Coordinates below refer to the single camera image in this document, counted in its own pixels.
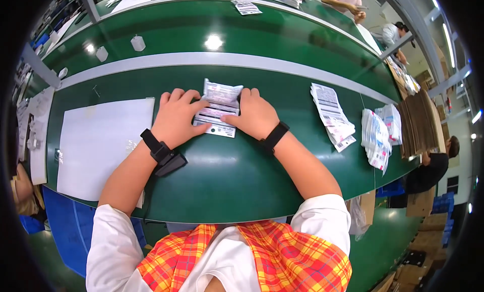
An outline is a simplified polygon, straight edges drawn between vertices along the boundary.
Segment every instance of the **white shirt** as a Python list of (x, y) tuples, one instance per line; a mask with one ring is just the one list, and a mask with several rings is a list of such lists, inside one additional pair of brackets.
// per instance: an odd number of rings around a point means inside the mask
[[(294, 231), (323, 238), (349, 256), (351, 218), (335, 194), (305, 200), (291, 221)], [(227, 292), (259, 292), (250, 247), (235, 226), (219, 231), (181, 286), (180, 292), (203, 292), (213, 276)], [(87, 291), (151, 291), (136, 269), (143, 253), (128, 216), (102, 205), (94, 215), (93, 238), (86, 267)]]
[(381, 27), (382, 32), (381, 34), (372, 33), (378, 41), (383, 42), (384, 45), (387, 47), (392, 46), (395, 44), (397, 40), (400, 39), (400, 34), (398, 34), (398, 28), (395, 24), (385, 24)]

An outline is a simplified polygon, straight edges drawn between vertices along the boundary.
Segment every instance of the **floor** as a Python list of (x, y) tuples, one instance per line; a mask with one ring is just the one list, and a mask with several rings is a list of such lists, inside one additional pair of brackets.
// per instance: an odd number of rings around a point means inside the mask
[[(365, 292), (375, 285), (394, 265), (413, 239), (420, 224), (419, 217), (406, 217), (405, 209), (386, 209), (378, 206), (377, 199), (373, 225), (359, 240), (351, 236), (350, 261), (353, 276), (348, 292)], [(167, 235), (163, 223), (143, 225), (146, 240), (153, 246), (156, 241)], [(64, 265), (57, 252), (50, 232), (44, 231), (28, 237), (34, 256), (45, 276), (56, 288), (67, 291), (85, 291), (85, 280)]]

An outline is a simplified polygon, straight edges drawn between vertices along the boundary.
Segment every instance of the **white sleeve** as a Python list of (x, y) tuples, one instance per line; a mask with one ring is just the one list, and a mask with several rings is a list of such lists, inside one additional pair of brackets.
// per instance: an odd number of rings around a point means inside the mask
[(108, 204), (98, 207), (86, 266), (87, 291), (123, 290), (142, 260), (129, 217)]
[(385, 24), (383, 26), (383, 32), (381, 34), (382, 41), (387, 47), (390, 47), (395, 44), (393, 41), (395, 30), (393, 29), (393, 24)]
[(339, 247), (349, 256), (351, 216), (345, 201), (325, 194), (304, 201), (291, 221), (294, 231), (315, 235)]

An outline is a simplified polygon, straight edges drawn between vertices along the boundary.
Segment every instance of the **black t-shirt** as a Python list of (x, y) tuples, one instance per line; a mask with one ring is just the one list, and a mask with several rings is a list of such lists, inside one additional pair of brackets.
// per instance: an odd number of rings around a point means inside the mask
[(405, 192), (408, 194), (425, 192), (444, 177), (449, 168), (449, 156), (447, 154), (429, 154), (430, 164), (420, 165), (408, 174)]

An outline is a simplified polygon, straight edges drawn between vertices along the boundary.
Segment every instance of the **orange plaid fabric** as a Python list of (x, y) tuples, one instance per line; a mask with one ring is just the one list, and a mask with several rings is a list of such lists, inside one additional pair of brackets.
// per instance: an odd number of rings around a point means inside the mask
[[(271, 220), (236, 226), (254, 255), (262, 292), (343, 292), (348, 286), (349, 259), (330, 242)], [(153, 291), (178, 292), (216, 228), (199, 225), (162, 238), (138, 265), (143, 280)]]

